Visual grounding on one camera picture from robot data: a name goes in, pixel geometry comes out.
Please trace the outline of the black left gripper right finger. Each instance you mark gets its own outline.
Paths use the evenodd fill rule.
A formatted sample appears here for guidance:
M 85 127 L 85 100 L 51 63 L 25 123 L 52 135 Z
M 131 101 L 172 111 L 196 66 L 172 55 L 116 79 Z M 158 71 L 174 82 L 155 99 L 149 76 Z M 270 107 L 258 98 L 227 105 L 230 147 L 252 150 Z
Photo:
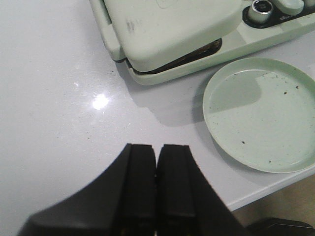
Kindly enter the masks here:
M 208 183 L 189 146 L 164 145 L 157 163 L 157 235 L 248 234 Z

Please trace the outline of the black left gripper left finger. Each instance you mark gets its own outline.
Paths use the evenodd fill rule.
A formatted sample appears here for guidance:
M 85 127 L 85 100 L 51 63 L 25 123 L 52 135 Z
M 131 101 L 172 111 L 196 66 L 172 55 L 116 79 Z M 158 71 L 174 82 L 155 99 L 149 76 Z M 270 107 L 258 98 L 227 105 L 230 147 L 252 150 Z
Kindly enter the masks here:
M 150 145 L 126 144 L 94 181 L 31 215 L 20 236 L 153 236 L 156 158 Z

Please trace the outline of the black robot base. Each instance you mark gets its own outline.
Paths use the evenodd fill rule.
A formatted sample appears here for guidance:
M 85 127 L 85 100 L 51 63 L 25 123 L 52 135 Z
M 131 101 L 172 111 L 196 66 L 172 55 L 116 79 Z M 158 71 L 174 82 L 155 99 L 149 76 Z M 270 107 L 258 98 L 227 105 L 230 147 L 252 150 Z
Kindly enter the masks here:
M 258 220 L 246 229 L 252 236 L 314 236 L 315 228 L 305 222 L 281 219 L 264 218 Z

